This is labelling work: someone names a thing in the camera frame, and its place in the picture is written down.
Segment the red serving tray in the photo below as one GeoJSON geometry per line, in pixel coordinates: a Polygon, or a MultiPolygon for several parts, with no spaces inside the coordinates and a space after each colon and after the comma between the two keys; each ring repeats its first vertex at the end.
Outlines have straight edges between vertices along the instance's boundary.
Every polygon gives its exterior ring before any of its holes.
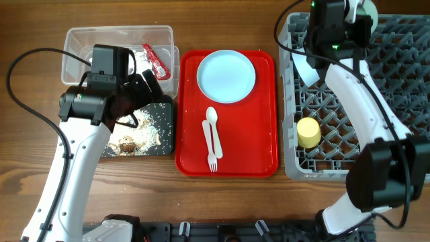
{"type": "Polygon", "coordinates": [[[245,99],[219,104],[208,99],[198,87],[198,66],[209,54],[209,50],[191,50],[180,62],[176,167],[188,176],[269,177],[279,163],[273,58],[263,51],[244,50],[242,54],[255,68],[255,86],[245,99]],[[216,173],[208,165],[202,128],[210,106],[218,114],[216,127],[223,151],[216,173]]]}

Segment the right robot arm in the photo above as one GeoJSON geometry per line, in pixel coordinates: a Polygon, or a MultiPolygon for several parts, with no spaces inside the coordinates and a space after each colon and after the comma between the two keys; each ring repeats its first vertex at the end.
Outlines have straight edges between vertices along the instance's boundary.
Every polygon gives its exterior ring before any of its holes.
{"type": "Polygon", "coordinates": [[[305,52],[308,64],[337,96],[359,141],[346,193],[318,218],[322,236],[343,237],[387,210],[408,210],[421,196],[429,139],[414,136],[376,87],[365,58],[378,22],[369,1],[313,1],[305,52]]]}

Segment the white plastic fork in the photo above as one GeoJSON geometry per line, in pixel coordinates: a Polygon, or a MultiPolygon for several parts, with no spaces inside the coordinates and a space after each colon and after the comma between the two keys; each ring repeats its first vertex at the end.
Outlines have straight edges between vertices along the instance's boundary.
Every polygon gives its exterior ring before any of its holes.
{"type": "Polygon", "coordinates": [[[202,121],[202,128],[204,131],[204,136],[206,139],[206,144],[208,148],[208,165],[210,168],[210,171],[212,173],[215,173],[218,171],[218,162],[217,158],[214,154],[213,147],[212,147],[212,135],[211,135],[211,129],[210,129],[210,123],[207,120],[202,121]]]}

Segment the yellow plastic cup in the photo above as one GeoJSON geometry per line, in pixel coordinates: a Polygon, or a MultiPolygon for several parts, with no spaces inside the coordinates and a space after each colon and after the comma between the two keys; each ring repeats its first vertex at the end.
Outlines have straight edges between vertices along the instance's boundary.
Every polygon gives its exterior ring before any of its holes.
{"type": "Polygon", "coordinates": [[[302,118],[297,122],[298,145],[309,149],[317,146],[321,140],[319,123],[310,117],[302,118]]]}

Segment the mint green bowl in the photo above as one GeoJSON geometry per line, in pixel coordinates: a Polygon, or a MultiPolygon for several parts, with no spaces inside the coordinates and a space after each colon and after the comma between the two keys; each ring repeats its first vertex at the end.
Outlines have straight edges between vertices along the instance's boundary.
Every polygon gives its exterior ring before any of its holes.
{"type": "Polygon", "coordinates": [[[359,0],[357,4],[357,15],[370,16],[372,25],[378,24],[378,10],[372,0],[359,0]]]}

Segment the clear plastic bin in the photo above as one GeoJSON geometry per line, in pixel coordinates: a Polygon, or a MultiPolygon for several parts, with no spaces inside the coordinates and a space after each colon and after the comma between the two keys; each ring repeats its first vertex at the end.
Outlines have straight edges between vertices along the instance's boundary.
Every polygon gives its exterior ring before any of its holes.
{"type": "Polygon", "coordinates": [[[174,45],[170,26],[103,26],[71,28],[67,32],[64,50],[91,62],[96,44],[120,46],[132,51],[144,50],[142,44],[150,44],[171,72],[171,77],[159,81],[163,92],[172,98],[179,86],[179,49],[174,45]]]}

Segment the white napkin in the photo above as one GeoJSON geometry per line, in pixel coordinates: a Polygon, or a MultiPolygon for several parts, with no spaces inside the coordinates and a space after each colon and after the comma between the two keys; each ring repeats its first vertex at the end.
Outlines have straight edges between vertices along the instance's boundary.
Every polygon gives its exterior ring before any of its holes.
{"type": "Polygon", "coordinates": [[[134,65],[134,61],[132,56],[129,56],[129,65],[128,72],[133,74],[136,71],[137,74],[142,74],[146,70],[152,70],[153,66],[151,61],[147,57],[147,53],[145,50],[142,51],[133,51],[134,58],[136,59],[136,65],[134,65]]]}

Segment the red snack wrapper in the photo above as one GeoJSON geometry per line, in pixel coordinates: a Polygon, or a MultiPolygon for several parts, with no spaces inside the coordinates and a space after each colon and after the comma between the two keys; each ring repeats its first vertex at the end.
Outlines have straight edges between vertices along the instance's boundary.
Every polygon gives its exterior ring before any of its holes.
{"type": "Polygon", "coordinates": [[[157,53],[153,50],[150,44],[142,44],[146,58],[148,59],[151,69],[158,80],[165,81],[171,77],[171,72],[164,64],[164,62],[159,58],[157,53]]]}

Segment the small light blue bowl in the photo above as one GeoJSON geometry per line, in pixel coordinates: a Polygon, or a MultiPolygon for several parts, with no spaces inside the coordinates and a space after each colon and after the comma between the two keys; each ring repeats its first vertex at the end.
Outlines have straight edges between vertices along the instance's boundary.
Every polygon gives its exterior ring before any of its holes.
{"type": "Polygon", "coordinates": [[[308,64],[307,56],[303,54],[292,53],[292,59],[305,86],[310,87],[320,79],[317,70],[308,64]]]}

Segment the white plastic spoon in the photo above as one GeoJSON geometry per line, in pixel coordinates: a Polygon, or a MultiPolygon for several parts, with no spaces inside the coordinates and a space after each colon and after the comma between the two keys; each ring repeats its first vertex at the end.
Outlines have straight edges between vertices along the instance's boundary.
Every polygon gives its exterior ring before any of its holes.
{"type": "Polygon", "coordinates": [[[218,121],[218,114],[212,106],[208,107],[208,109],[206,110],[206,120],[209,121],[209,123],[211,124],[215,156],[218,159],[221,159],[223,157],[223,152],[216,127],[216,123],[218,121]]]}

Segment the grey dishwasher rack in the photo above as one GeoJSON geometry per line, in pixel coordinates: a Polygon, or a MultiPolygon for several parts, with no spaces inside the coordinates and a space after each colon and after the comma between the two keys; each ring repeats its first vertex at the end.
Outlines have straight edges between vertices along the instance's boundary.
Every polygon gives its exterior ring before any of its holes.
{"type": "MultiPolygon", "coordinates": [[[[394,114],[415,136],[429,136],[429,16],[380,15],[366,50],[370,73],[394,114]]],[[[290,53],[279,50],[284,87],[284,171],[290,179],[342,182],[358,158],[354,129],[335,94],[301,80],[290,53]],[[322,138],[298,146],[296,123],[314,118],[322,138]]]]}

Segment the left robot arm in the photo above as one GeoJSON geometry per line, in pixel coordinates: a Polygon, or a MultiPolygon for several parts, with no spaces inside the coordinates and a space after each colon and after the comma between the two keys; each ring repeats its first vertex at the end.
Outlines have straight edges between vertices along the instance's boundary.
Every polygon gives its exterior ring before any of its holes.
{"type": "Polygon", "coordinates": [[[164,96],[150,70],[129,72],[132,50],[96,44],[90,71],[60,97],[60,123],[30,107],[21,107],[50,125],[58,135],[48,178],[21,241],[142,241],[139,218],[112,214],[83,234],[83,217],[95,168],[119,118],[164,96]]]}

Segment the light blue plate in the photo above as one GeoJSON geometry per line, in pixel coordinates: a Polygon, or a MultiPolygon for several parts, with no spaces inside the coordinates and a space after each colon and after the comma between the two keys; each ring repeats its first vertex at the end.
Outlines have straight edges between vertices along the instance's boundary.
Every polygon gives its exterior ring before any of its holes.
{"type": "Polygon", "coordinates": [[[245,99],[256,83],[256,70],[244,54],[234,50],[217,50],[204,57],[196,74],[200,91],[220,104],[245,99]]]}

